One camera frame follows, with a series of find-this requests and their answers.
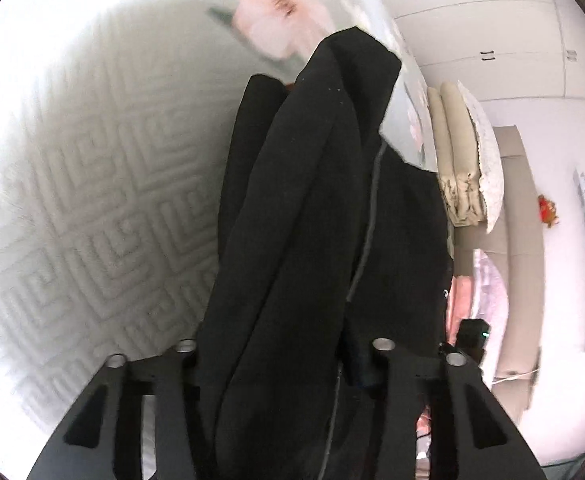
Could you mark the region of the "black hooded jacket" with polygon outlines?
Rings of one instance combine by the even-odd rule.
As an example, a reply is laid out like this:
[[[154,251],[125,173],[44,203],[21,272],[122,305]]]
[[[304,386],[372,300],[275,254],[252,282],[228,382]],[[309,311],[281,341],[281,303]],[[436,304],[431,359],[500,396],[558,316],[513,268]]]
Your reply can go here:
[[[439,182],[379,133],[400,69],[350,28],[292,86],[247,84],[198,333],[201,478],[369,478],[383,419],[371,343],[432,356],[443,340]]]

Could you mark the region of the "folded pink purple quilt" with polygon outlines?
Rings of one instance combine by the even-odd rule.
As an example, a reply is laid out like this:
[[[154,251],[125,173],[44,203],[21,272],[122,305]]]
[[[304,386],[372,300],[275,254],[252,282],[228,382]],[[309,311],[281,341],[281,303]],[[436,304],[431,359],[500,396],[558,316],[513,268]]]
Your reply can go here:
[[[446,310],[446,330],[463,318],[481,318],[490,324],[485,356],[479,365],[483,382],[492,389],[509,315],[507,287],[492,258],[482,249],[472,251],[472,271],[453,278]]]

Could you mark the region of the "beige upholstered headboard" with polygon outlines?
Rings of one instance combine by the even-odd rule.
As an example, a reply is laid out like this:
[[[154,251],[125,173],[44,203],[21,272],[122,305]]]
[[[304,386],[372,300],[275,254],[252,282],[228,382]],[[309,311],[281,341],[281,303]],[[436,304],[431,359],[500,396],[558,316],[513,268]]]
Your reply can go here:
[[[529,408],[541,355],[545,252],[537,193],[521,135],[514,126],[494,129],[501,152],[505,195],[494,230],[454,230],[454,273],[472,271],[472,251],[486,252],[507,287],[509,315],[492,392],[514,422]]]

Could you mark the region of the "red plush toy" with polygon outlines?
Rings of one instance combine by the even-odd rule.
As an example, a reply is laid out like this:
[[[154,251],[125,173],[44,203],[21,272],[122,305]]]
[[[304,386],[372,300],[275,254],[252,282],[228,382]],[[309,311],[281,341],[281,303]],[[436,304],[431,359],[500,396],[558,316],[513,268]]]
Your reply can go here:
[[[541,216],[541,221],[548,229],[551,229],[559,222],[556,204],[543,194],[537,198],[537,202],[539,203],[539,215]]]

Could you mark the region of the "white floral pillow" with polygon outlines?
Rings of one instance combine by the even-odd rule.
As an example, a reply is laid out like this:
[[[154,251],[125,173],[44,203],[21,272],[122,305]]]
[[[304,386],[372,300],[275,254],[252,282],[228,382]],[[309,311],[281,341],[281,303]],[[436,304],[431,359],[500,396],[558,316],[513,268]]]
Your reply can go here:
[[[461,83],[457,88],[463,97],[478,143],[479,192],[485,214],[486,233],[490,234],[501,215],[505,195],[505,178],[495,131],[477,98]]]

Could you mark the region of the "folded beige quilt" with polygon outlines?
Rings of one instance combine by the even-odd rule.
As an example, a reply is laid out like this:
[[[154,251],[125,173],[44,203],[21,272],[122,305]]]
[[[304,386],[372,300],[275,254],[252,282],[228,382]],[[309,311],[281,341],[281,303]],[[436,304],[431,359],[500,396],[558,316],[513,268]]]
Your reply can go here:
[[[427,89],[437,154],[437,177],[453,226],[478,226],[485,220],[479,190],[479,148],[475,127],[456,84]]]

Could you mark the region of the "white wardrobe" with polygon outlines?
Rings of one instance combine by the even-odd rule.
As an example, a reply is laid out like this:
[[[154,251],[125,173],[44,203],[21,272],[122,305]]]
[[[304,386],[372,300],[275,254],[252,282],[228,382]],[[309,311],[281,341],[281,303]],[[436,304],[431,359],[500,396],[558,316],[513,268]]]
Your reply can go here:
[[[381,0],[430,86],[480,101],[585,100],[585,13],[575,0]]]

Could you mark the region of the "floral green bedspread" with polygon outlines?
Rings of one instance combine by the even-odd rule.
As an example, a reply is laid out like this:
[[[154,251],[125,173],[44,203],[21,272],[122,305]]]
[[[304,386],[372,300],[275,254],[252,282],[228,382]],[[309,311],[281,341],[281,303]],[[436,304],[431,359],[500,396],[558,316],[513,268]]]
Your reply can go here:
[[[402,58],[382,131],[433,168],[396,0],[1,0],[0,422],[54,426],[107,353],[198,324],[246,83],[350,27]]]

